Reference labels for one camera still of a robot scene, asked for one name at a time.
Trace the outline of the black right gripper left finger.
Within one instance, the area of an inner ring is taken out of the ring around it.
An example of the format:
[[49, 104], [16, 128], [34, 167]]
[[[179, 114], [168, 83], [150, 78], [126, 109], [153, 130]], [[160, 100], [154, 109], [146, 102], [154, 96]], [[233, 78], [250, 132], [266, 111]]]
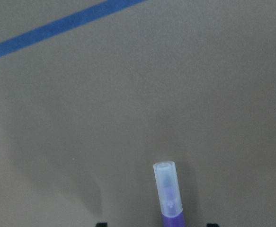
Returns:
[[107, 222], [98, 222], [96, 227], [107, 227]]

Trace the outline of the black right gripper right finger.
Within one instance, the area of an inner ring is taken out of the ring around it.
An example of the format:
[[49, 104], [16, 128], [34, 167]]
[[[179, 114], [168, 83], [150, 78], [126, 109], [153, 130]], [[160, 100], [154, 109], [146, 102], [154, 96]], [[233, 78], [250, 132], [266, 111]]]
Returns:
[[217, 223], [207, 223], [206, 227], [218, 227]]

